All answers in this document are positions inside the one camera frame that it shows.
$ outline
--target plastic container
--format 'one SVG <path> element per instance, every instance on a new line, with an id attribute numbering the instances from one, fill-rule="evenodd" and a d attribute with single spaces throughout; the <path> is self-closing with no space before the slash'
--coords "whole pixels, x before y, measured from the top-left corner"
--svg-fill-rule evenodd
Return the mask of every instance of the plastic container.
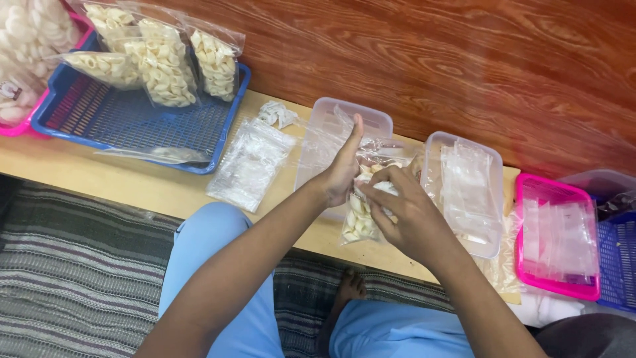
<path id="1" fill-rule="evenodd" d="M 587 226 L 596 228 L 594 204 L 590 195 L 584 190 L 536 175 L 519 174 L 516 179 L 516 202 L 522 203 L 523 198 L 537 200 L 539 206 L 547 201 L 555 205 L 572 202 L 583 203 L 587 214 L 589 214 L 588 216 L 591 218 Z M 516 214 L 519 218 L 523 218 L 522 205 L 516 206 Z M 595 230 L 591 230 L 590 237 L 597 243 L 598 247 L 598 238 Z M 591 284 L 581 285 L 537 278 L 533 274 L 526 272 L 525 261 L 523 260 L 523 228 L 517 234 L 515 257 L 517 276 L 524 283 L 588 301 L 596 301 L 600 297 L 600 277 L 598 275 L 590 278 Z"/>
<path id="2" fill-rule="evenodd" d="M 620 193 L 636 190 L 636 178 L 609 169 L 584 171 L 557 181 L 583 189 L 589 195 L 598 197 L 599 201 L 606 201 Z"/>
<path id="3" fill-rule="evenodd" d="M 79 42 L 75 46 L 76 49 L 79 49 L 86 43 L 86 40 L 92 33 L 93 28 L 90 25 L 88 25 L 89 24 L 88 19 L 83 18 L 72 12 L 69 12 L 69 15 L 78 25 L 79 30 L 84 33 L 84 36 L 82 36 L 82 38 L 79 40 Z M 36 112 L 38 107 L 42 104 L 44 99 L 48 96 L 48 93 L 49 91 L 48 89 L 46 89 L 44 93 L 42 94 L 42 96 L 37 101 L 36 105 L 33 106 L 33 108 L 31 109 L 31 112 L 29 113 L 29 115 L 26 116 L 20 124 L 16 125 L 15 127 L 9 127 L 9 126 L 0 124 L 0 136 L 15 137 L 15 136 L 21 136 L 23 134 L 29 134 L 33 137 L 41 138 L 41 139 L 50 138 L 49 136 L 36 132 L 31 127 L 31 120 L 33 118 L 33 114 Z"/>
<path id="4" fill-rule="evenodd" d="M 373 108 L 361 106 L 351 102 L 342 101 L 340 99 L 322 97 L 314 103 L 312 109 L 312 115 L 309 118 L 308 128 L 321 128 L 322 130 L 340 134 L 343 129 L 338 120 L 333 114 L 333 108 L 336 104 L 350 117 L 354 114 L 360 113 L 364 121 L 364 137 L 367 138 L 391 138 L 393 135 L 393 119 L 388 114 L 374 110 Z M 305 139 L 303 141 L 303 151 L 300 154 L 300 163 L 298 166 L 298 172 L 296 173 L 296 182 L 294 183 L 294 191 L 300 188 L 304 183 L 307 183 L 311 178 L 322 173 L 326 168 L 312 168 L 312 162 L 315 162 L 314 153 L 309 150 L 309 147 L 313 145 L 307 145 L 307 143 L 317 143 L 318 137 L 311 131 L 307 131 Z M 345 221 L 347 214 L 346 205 L 340 205 L 335 208 L 325 210 L 321 216 L 337 220 L 340 222 Z"/>
<path id="5" fill-rule="evenodd" d="M 99 51 L 92 31 L 83 51 Z M 178 147 L 205 151 L 210 163 L 165 164 L 195 174 L 214 171 L 234 116 L 250 79 L 240 65 L 240 90 L 232 102 L 202 94 L 202 105 L 166 113 L 154 108 L 144 90 L 119 91 L 62 64 L 49 79 L 49 93 L 33 114 L 32 126 L 40 133 L 97 149 L 114 147 Z"/>
<path id="6" fill-rule="evenodd" d="M 446 132 L 435 132 L 431 134 L 426 140 L 426 155 L 424 159 L 424 165 L 422 166 L 422 174 L 420 176 L 420 184 L 423 188 L 433 192 L 435 197 L 439 197 L 441 192 L 441 161 L 438 155 L 432 153 L 440 153 L 442 146 L 452 147 L 455 145 L 455 141 L 460 137 L 449 134 Z M 494 190 L 494 200 L 499 211 L 499 217 L 503 217 L 504 211 L 504 165 L 501 160 L 501 155 L 485 145 L 466 140 L 473 145 L 481 148 L 487 154 L 492 156 L 492 164 L 490 165 L 490 181 Z M 501 236 L 503 234 L 503 226 L 499 233 L 499 240 L 491 243 L 476 243 L 468 240 L 461 240 L 463 246 L 471 254 L 486 259 L 492 259 L 499 255 L 499 249 L 501 247 Z"/>
<path id="7" fill-rule="evenodd" d="M 636 211 L 598 223 L 598 304 L 636 313 Z"/>

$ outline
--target pink plastic basket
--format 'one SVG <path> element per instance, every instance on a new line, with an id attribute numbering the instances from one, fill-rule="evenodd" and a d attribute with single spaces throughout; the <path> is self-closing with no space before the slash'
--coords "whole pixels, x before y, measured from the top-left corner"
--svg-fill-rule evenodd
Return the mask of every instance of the pink plastic basket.
<path id="1" fill-rule="evenodd" d="M 530 174 L 520 174 L 516 179 L 516 213 L 518 217 L 523 218 L 523 198 L 537 199 L 539 205 L 549 201 L 551 204 L 562 204 L 578 202 L 585 205 L 585 209 L 590 214 L 590 236 L 598 245 L 596 232 L 596 216 L 593 202 L 590 195 L 581 189 L 571 187 L 570 185 L 555 182 L 541 178 L 540 176 Z M 545 278 L 535 277 L 533 274 L 527 273 L 523 265 L 523 228 L 519 230 L 516 240 L 516 272 L 519 279 L 534 287 L 556 292 L 566 296 L 585 299 L 588 301 L 596 301 L 600 297 L 600 276 L 596 275 L 591 278 L 591 284 L 581 285 L 578 283 L 564 283 L 547 280 Z"/>
<path id="2" fill-rule="evenodd" d="M 69 12 L 69 15 L 77 23 L 79 30 L 84 32 L 84 36 L 82 36 L 82 38 L 79 39 L 79 42 L 77 42 L 77 44 L 75 45 L 75 48 L 80 48 L 82 45 L 84 45 L 84 42 L 93 30 L 93 27 L 90 25 L 90 21 L 87 18 L 81 17 L 73 12 Z M 42 96 L 40 96 L 36 105 L 33 106 L 33 109 L 31 109 L 29 115 L 26 116 L 20 124 L 16 125 L 15 127 L 9 127 L 8 125 L 0 124 L 0 136 L 15 137 L 21 136 L 23 134 L 28 134 L 30 136 L 41 139 L 51 138 L 49 136 L 36 132 L 31 127 L 31 118 L 33 117 L 33 113 L 35 113 L 37 108 L 42 104 L 42 101 L 44 101 L 46 95 L 48 95 L 48 89 L 46 89 L 44 93 L 42 93 Z"/>

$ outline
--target striped rug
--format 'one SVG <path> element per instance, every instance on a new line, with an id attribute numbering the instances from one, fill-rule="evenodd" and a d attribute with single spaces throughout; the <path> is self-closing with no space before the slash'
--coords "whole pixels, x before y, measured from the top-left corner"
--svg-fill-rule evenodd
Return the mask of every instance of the striped rug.
<path id="1" fill-rule="evenodd" d="M 0 231 L 0 357 L 130 357 L 156 322 L 180 222 L 25 184 Z M 315 357 L 347 267 L 297 250 L 280 263 L 274 300 L 286 357 Z M 437 286 L 359 271 L 369 299 L 452 310 Z"/>

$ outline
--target label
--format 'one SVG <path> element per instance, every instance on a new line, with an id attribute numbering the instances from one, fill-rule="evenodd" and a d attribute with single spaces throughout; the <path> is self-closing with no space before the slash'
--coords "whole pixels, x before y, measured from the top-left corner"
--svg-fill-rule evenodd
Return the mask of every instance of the label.
<path id="1" fill-rule="evenodd" d="M 15 83 L 11 81 L 0 82 L 0 94 L 2 96 L 10 98 L 14 101 L 17 101 L 21 93 L 22 93 L 22 89 Z"/>

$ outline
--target blue plastic basket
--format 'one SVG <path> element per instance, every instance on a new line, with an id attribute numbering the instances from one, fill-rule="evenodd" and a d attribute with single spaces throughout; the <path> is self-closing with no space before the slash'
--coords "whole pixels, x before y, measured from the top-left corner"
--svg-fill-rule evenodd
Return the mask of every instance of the blue plastic basket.
<path id="1" fill-rule="evenodd" d="M 99 51 L 94 32 L 81 50 Z M 40 133 L 98 149 L 177 147 L 207 152 L 212 156 L 209 164 L 154 163 L 208 174 L 221 159 L 251 76 L 247 66 L 239 64 L 238 69 L 241 82 L 234 101 L 200 94 L 201 106 L 173 114 L 152 107 L 143 89 L 116 90 L 60 65 L 48 81 L 49 95 L 33 114 L 31 126 Z"/>
<path id="2" fill-rule="evenodd" d="M 598 304 L 636 313 L 636 211 L 598 223 Z"/>

